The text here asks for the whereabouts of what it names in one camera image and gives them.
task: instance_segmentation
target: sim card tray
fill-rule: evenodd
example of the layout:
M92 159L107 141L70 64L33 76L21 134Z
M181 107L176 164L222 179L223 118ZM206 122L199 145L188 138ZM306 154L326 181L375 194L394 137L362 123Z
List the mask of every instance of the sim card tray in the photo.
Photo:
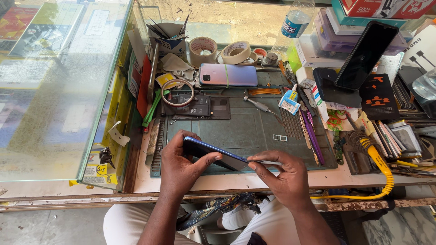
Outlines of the sim card tray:
M278 140L278 141L288 141L288 137L287 136L278 135L278 134L273 134L272 135L272 139L273 140Z

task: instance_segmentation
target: man's left hand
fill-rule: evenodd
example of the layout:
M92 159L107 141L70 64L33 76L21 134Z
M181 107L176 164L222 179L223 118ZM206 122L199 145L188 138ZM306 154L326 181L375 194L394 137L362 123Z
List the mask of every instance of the man's left hand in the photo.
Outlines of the man's left hand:
M201 140L195 133L179 130L162 150L161 195L182 198L209 165L222 159L221 153L212 152L192 163L184 157L183 139L186 136Z

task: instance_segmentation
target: man's right hand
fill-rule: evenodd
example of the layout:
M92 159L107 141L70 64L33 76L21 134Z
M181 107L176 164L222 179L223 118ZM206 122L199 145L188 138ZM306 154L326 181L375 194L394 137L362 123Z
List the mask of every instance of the man's right hand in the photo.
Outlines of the man's right hand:
M277 150L262 151L247 159L269 160L283 164L282 166L274 165L280 172L277 176L261 163L250 162L248 165L254 169L259 178L271 189L277 200L291 212L312 205L309 197L307 169L303 159Z

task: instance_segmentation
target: purple organizer box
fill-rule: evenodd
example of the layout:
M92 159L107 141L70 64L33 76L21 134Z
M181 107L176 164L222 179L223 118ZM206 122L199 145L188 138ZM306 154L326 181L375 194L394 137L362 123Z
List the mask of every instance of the purple organizer box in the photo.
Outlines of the purple organizer box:
M315 17L315 26L320 40L321 49L324 51L347 52L356 45L360 36L352 35L336 35L328 20L325 9L320 9ZM403 36L398 33L383 55L397 55L407 47L407 43Z

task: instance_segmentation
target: water bottle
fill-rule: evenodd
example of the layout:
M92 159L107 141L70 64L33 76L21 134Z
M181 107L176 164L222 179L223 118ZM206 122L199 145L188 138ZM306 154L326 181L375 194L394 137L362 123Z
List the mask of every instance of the water bottle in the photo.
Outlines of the water bottle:
M436 100L436 68L412 83L413 90L427 100Z
M292 38L298 38L303 34L312 20L315 12L314 0L297 0L289 8L282 27L277 34L277 40L271 49L282 60L286 60L286 51L292 43Z

